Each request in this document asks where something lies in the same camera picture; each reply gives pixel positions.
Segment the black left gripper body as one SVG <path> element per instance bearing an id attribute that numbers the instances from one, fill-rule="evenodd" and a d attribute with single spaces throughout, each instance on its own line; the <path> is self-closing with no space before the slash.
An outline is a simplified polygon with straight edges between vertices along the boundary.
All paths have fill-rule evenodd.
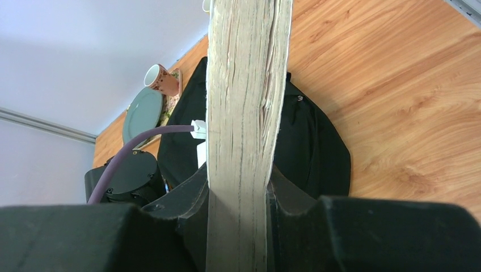
<path id="1" fill-rule="evenodd" d="M 143 207 L 166 193 L 156 158 L 149 152 L 133 150 L 120 164 L 100 201 Z"/>

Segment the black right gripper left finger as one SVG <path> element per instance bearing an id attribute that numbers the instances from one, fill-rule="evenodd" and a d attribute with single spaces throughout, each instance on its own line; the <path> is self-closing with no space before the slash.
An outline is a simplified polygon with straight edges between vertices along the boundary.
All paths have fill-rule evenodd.
<path id="1" fill-rule="evenodd" d="M 2 271 L 204 271 L 206 168 L 160 199 L 1 208 Z"/>

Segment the green paperback book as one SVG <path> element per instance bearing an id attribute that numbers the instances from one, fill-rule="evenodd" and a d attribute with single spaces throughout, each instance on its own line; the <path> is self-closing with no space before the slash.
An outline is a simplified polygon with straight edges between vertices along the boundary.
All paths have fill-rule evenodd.
<path id="1" fill-rule="evenodd" d="M 266 271 L 266 188 L 280 129 L 292 1 L 212 1 L 206 68 L 206 271 Z"/>

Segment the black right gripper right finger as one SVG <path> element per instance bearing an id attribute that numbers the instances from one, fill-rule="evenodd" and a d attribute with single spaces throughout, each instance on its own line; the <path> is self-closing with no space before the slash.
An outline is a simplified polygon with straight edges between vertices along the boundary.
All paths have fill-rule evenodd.
<path id="1" fill-rule="evenodd" d="M 267 211 L 269 271 L 480 270 L 480 225 L 458 205 L 314 199 L 274 169 Z"/>

